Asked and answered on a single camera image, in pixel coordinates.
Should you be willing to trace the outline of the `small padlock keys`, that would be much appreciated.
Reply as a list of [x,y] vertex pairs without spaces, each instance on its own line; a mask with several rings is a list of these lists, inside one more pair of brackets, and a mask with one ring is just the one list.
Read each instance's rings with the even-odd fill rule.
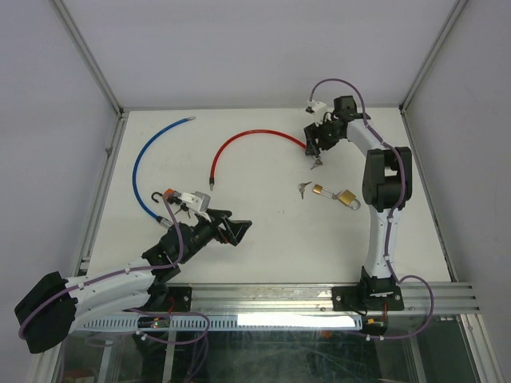
[[304,193],[305,193],[305,190],[306,190],[306,187],[311,184],[311,181],[308,181],[308,182],[305,182],[305,183],[300,183],[298,185],[298,190],[299,190],[299,193],[300,193],[300,197],[301,199],[304,199]]

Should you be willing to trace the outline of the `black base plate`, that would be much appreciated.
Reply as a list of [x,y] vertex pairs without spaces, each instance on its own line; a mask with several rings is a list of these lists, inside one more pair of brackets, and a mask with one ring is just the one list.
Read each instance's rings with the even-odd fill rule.
[[157,285],[149,288],[149,300],[138,306],[145,312],[189,312],[192,303],[192,288],[189,286]]
[[369,295],[359,286],[334,286],[331,288],[331,299],[334,311],[353,311],[360,314],[368,311],[403,311],[404,301],[398,286],[391,288],[390,293]]

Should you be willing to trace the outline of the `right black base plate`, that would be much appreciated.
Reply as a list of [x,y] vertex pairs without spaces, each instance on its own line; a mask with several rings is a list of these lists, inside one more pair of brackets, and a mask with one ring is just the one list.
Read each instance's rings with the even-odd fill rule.
[[403,311],[404,301],[398,286],[391,288],[390,293],[369,295],[359,286],[334,286],[331,288],[331,299],[334,311],[353,311],[360,314],[368,311]]

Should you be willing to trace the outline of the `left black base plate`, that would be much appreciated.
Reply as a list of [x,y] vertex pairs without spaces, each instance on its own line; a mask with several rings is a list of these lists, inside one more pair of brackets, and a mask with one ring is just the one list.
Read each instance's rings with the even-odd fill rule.
[[145,312],[189,312],[192,303],[192,288],[189,286],[157,285],[149,288],[149,300],[138,306]]

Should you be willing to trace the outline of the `aluminium mounting rail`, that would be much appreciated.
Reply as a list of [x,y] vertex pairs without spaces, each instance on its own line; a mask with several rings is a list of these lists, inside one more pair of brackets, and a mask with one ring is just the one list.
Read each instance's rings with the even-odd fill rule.
[[[334,311],[330,284],[170,284],[192,288],[190,311],[204,314],[238,314],[255,312],[291,312],[319,314]],[[425,287],[420,282],[400,286],[403,311],[368,311],[365,314],[396,313],[476,314],[479,305],[470,285],[440,282]]]

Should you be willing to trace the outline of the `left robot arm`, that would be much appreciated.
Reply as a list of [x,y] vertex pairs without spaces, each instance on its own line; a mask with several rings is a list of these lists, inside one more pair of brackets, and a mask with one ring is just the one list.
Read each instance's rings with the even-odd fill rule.
[[232,213],[208,209],[193,226],[173,222],[159,241],[124,266],[95,275],[43,276],[15,306],[18,336],[31,354],[44,353],[87,322],[117,311],[147,307],[158,310],[167,301],[167,281],[211,241],[237,246],[252,226],[233,220]]

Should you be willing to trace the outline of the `orange black padlock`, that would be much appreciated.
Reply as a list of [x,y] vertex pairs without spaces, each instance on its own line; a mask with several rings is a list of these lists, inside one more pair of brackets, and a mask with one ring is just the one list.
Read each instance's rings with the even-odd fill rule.
[[164,200],[168,204],[178,204],[180,203],[180,197],[176,193],[175,190],[169,188],[165,192],[155,191],[151,194],[151,200],[154,203],[159,203],[161,200]]

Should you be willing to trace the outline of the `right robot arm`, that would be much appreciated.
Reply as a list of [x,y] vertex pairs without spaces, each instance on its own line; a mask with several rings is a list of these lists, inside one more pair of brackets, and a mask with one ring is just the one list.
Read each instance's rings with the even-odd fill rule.
[[404,304],[394,271],[394,249],[400,216],[412,193],[411,150],[385,142],[352,96],[336,98],[333,109],[308,101],[306,111],[314,117],[304,129],[306,155],[318,158],[339,141],[348,140],[365,157],[362,197],[370,212],[368,252],[359,282],[333,288],[334,309],[358,314],[401,311]]

